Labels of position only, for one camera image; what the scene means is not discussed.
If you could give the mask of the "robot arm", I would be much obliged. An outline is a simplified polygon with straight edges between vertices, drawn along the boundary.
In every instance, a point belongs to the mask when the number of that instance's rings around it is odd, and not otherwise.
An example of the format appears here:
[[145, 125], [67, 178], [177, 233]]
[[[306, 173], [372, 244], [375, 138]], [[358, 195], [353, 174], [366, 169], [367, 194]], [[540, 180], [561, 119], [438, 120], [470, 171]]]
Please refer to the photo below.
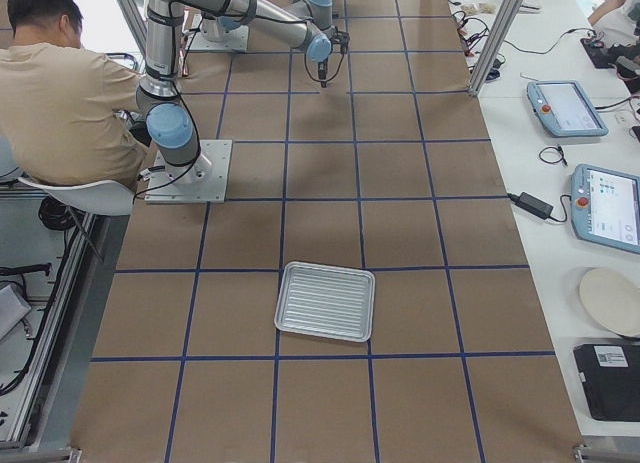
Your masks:
[[332, 0], [299, 0], [287, 8], [268, 0], [148, 0], [146, 71], [140, 86], [158, 98], [174, 94], [172, 82], [178, 75], [187, 7], [201, 12], [202, 32], [210, 41], [252, 27], [303, 51], [317, 63], [332, 52]]
[[146, 70], [136, 100], [169, 180], [181, 187], [202, 185], [212, 164], [202, 153], [196, 124], [176, 83], [184, 5], [177, 0], [148, 0], [146, 15]]

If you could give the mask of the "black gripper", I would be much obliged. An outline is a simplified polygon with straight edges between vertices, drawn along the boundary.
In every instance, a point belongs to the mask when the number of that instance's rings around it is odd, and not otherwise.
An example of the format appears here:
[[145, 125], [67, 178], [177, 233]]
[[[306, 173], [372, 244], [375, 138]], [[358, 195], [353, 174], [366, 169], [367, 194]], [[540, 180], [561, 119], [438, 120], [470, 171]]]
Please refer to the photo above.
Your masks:
[[321, 85], [321, 87], [327, 87], [328, 85], [328, 78], [321, 78], [320, 76], [326, 76], [327, 72], [328, 72], [328, 61], [324, 60], [321, 61], [317, 64], [317, 68], [318, 68], [318, 75], [319, 75], [319, 83]]

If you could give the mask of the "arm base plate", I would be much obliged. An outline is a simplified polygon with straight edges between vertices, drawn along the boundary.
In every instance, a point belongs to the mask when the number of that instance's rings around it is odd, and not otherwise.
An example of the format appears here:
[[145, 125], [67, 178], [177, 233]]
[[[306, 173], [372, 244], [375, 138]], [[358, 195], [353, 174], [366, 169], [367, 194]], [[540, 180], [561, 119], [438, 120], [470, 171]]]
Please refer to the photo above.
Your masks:
[[167, 164], [158, 149], [154, 164], [163, 166], [153, 172], [144, 193], [148, 204], [223, 203], [226, 198], [231, 140], [200, 141], [200, 155], [190, 167]]
[[192, 52], [246, 53], [249, 28], [232, 24], [229, 19], [197, 13], [185, 36], [185, 48]]

